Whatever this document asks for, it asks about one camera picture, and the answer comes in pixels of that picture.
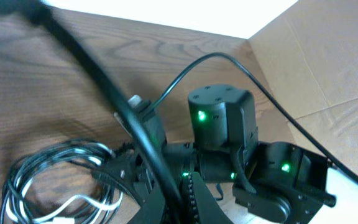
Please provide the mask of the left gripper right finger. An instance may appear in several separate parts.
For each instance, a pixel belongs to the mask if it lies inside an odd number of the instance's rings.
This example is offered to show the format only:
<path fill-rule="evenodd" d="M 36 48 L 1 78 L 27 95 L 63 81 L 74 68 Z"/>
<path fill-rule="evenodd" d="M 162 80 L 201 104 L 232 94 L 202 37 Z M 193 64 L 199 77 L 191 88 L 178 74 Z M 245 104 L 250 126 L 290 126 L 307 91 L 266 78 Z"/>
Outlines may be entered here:
<path fill-rule="evenodd" d="M 231 224 L 232 221 L 220 209 L 212 193 L 197 172 L 182 176 L 181 195 L 186 223 Z"/>

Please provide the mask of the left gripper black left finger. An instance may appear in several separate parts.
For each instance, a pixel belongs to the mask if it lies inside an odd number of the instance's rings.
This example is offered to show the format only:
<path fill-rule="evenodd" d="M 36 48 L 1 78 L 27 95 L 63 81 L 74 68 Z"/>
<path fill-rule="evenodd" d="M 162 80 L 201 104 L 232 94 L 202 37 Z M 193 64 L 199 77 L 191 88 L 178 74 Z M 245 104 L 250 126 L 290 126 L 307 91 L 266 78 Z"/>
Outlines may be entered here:
<path fill-rule="evenodd" d="M 170 221 L 170 210 L 166 199 L 160 186 L 156 185 L 136 213 L 135 224 L 166 224 Z"/>

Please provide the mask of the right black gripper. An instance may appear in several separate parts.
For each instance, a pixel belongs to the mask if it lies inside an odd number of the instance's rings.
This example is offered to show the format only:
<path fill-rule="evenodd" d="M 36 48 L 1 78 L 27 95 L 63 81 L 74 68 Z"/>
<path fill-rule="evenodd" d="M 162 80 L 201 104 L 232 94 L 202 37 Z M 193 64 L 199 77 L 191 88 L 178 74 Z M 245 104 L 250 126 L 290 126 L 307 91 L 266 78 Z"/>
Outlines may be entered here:
<path fill-rule="evenodd" d="M 165 205 L 165 199 L 154 174 L 140 155 L 133 142 L 124 142 L 113 151 L 112 159 L 91 171 L 98 182 L 110 185 L 133 199 L 138 205 L 144 205 L 149 198 L 158 199 Z"/>

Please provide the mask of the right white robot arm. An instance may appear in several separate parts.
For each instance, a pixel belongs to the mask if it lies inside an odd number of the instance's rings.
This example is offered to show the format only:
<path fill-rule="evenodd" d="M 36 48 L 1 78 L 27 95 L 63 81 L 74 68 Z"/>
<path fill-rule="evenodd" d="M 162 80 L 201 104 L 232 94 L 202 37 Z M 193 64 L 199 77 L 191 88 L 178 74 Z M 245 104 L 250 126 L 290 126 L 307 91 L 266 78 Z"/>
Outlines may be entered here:
<path fill-rule="evenodd" d="M 132 197 L 132 223 L 229 223 L 208 184 L 230 183 L 236 204 L 273 223 L 358 223 L 358 184 L 332 159 L 288 142 L 258 138 L 252 93 L 210 85 L 188 97 L 195 140 L 169 144 L 155 112 L 145 115 L 167 162 L 165 174 L 182 203 L 169 209 L 138 148 L 96 168 L 92 176 Z"/>

